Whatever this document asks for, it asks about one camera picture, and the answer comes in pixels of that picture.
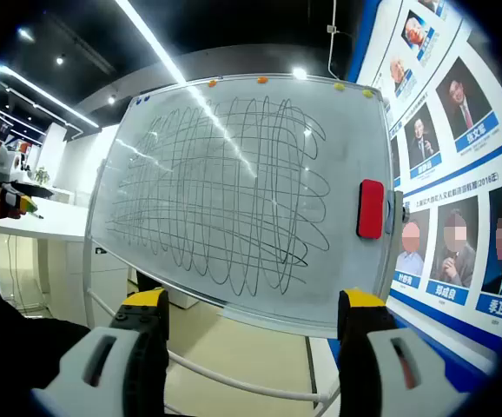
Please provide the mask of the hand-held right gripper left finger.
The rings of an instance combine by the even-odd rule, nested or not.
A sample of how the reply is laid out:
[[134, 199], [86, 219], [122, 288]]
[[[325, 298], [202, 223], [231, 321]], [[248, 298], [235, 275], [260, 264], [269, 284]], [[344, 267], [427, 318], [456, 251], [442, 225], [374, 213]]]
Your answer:
[[163, 416], [168, 339], [168, 292], [135, 293], [62, 356], [33, 401], [44, 416]]

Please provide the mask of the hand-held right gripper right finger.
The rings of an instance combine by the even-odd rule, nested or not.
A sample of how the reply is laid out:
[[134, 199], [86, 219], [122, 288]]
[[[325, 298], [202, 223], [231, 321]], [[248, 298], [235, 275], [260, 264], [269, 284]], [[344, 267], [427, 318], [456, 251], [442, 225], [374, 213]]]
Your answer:
[[341, 416], [449, 416], [460, 404], [444, 360], [377, 296], [340, 291], [337, 332]]

